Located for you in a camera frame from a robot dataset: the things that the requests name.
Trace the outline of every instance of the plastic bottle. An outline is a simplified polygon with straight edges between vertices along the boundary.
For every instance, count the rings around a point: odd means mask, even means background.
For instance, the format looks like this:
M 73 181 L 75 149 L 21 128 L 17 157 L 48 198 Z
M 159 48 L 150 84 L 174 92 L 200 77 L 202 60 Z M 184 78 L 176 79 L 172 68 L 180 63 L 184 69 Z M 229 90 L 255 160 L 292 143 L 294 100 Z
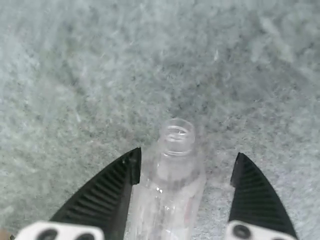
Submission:
M 194 126 L 168 120 L 160 139 L 142 152 L 140 184 L 133 188 L 130 240 L 189 240 L 206 174 Z

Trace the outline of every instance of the floor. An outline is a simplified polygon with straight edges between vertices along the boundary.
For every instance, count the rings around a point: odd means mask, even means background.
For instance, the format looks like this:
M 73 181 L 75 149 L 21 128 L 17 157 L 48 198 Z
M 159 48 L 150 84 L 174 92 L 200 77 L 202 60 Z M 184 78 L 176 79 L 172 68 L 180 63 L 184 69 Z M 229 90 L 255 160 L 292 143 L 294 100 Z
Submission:
M 47 220 L 161 124 L 197 128 L 194 239 L 223 239 L 238 152 L 320 237 L 320 1 L 11 0 L 0 8 L 0 227 Z

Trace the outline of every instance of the bottle mouth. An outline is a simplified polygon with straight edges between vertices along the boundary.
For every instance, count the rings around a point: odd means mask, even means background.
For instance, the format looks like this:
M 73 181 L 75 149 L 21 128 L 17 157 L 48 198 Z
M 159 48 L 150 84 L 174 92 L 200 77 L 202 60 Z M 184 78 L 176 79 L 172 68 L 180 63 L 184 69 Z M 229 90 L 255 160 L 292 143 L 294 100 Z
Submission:
M 170 155 L 188 154 L 193 150 L 196 140 L 194 125 L 181 118 L 166 121 L 160 135 L 163 152 Z

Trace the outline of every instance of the screw hole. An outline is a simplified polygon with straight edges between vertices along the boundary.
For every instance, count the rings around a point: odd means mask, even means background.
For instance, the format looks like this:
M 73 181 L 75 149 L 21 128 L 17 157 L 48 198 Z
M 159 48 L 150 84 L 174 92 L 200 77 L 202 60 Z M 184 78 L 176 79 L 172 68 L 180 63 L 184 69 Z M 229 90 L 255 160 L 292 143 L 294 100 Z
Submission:
M 40 235 L 37 237 L 37 240 L 55 240 L 57 235 L 57 230 L 47 229 L 40 233 Z
M 233 234 L 240 239 L 249 239 L 251 237 L 249 228 L 243 225 L 236 225 L 233 228 Z
M 85 233 L 78 236 L 76 240 L 95 240 L 95 237 L 90 233 Z

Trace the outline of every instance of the label on bottle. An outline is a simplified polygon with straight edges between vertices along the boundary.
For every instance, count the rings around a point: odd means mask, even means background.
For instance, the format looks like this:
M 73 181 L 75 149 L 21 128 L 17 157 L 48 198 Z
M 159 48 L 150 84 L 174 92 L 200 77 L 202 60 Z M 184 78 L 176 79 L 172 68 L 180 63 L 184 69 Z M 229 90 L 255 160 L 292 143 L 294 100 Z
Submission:
M 184 224 L 188 225 L 190 223 L 190 218 L 192 217 L 192 210 L 196 196 L 193 196 L 189 199 L 186 204 L 185 213 L 184 213 Z

